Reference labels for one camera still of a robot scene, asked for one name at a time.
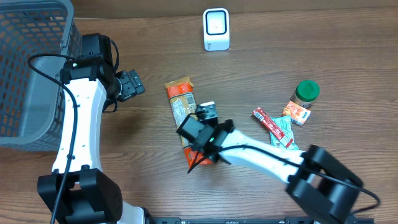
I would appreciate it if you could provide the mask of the orange noodle packet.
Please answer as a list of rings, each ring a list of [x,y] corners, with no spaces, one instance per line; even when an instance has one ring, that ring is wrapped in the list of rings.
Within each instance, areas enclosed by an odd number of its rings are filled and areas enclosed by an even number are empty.
[[[178,128],[186,116],[190,113],[194,113],[197,108],[193,95],[193,83],[191,82],[190,77],[183,77],[166,83],[165,90],[169,99],[176,127]],[[189,166],[193,164],[194,159],[198,161],[203,157],[201,153],[192,149],[187,139],[180,136],[180,140]]]

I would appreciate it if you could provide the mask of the teal snack packet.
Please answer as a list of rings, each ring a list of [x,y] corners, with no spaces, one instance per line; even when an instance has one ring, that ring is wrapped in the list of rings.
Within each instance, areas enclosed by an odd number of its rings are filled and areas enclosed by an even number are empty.
[[[283,117],[279,117],[279,118],[271,117],[271,119],[273,120],[273,122],[275,122],[276,125],[278,125],[278,127],[284,132],[284,134],[288,138],[292,139],[291,145],[289,147],[285,147],[280,143],[280,141],[276,138],[276,136],[274,134],[269,133],[270,138],[271,138],[271,145],[281,148],[281,149],[299,150],[299,147],[298,147],[298,145],[296,145],[295,140],[294,140],[291,116],[287,115],[287,116],[283,116]]]

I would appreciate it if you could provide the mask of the red white stick packet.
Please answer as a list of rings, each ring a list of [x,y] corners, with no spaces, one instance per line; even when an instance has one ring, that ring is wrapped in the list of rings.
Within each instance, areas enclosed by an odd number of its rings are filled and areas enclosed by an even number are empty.
[[[262,108],[255,109],[252,114],[277,138],[281,145],[289,147],[292,144],[293,139],[288,137]]]

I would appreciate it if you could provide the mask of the small orange white box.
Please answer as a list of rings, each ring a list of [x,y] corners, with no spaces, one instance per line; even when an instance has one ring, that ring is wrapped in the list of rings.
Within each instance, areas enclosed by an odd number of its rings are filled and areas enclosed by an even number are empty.
[[[282,111],[282,116],[290,116],[293,123],[303,126],[311,115],[311,111],[289,101]]]

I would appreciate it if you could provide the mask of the green lid white jar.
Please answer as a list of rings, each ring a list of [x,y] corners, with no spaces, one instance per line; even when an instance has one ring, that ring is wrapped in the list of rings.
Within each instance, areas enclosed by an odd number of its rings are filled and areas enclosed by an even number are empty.
[[[309,108],[313,105],[319,94],[320,87],[315,81],[303,80],[296,86],[290,100],[303,108]]]

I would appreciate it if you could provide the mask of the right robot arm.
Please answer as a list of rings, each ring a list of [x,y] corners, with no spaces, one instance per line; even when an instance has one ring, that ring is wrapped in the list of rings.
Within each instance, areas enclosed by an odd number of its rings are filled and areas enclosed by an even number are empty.
[[[206,114],[186,116],[177,129],[205,159],[246,166],[285,184],[287,194],[318,223],[347,223],[362,180],[326,149],[281,149],[247,137],[232,120],[210,124]]]

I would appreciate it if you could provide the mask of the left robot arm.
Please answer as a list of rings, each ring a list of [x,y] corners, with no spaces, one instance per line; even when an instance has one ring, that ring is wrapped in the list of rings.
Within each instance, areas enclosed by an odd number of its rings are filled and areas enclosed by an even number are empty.
[[[57,158],[37,191],[52,212],[51,223],[151,223],[148,211],[123,200],[121,189],[103,173],[101,116],[140,95],[145,88],[135,70],[119,71],[111,51],[116,44],[101,34],[82,37],[79,56],[67,56],[57,84],[65,94],[65,115]]]

